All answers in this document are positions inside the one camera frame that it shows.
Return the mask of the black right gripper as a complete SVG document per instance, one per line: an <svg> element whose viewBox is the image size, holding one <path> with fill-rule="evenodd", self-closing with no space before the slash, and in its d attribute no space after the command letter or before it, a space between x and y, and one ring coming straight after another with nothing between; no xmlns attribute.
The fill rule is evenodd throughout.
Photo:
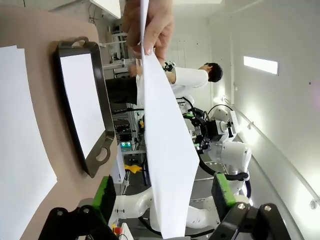
<svg viewBox="0 0 320 240"><path fill-rule="evenodd" d="M216 120L206 120L207 112L201 109L189 109L183 114L184 119L190 120L192 123L205 123L207 141L195 141L193 143L198 154L205 154L211 151L210 143L219 142L222 134L220 131L220 122Z"/></svg>

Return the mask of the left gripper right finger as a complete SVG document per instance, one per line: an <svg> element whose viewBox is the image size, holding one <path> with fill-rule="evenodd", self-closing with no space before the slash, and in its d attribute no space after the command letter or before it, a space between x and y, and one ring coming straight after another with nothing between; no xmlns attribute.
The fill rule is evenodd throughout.
<svg viewBox="0 0 320 240"><path fill-rule="evenodd" d="M220 224L211 234L212 240L235 240L240 233L253 240L290 240L283 218L273 203L259 208L236 200L224 174L214 175L211 194Z"/></svg>

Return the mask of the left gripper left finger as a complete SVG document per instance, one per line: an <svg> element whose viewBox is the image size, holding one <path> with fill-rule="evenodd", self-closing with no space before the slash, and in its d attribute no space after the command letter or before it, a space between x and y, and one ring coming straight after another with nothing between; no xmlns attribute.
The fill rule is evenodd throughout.
<svg viewBox="0 0 320 240"><path fill-rule="evenodd" d="M53 208L39 235L40 240L116 240L108 226L116 201L111 176L102 178L92 204L77 207L69 212L62 207Z"/></svg>

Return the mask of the person's right hand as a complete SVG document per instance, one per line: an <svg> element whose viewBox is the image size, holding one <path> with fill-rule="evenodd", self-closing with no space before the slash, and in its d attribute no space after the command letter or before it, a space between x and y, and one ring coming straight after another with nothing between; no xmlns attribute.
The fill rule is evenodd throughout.
<svg viewBox="0 0 320 240"><path fill-rule="evenodd" d="M140 13L139 0L125 2L122 30L127 33L126 44L138 57L141 56L141 46L143 46L146 55L154 52L158 61L163 64L174 31L173 1L149 1L143 39L141 39Z"/></svg>

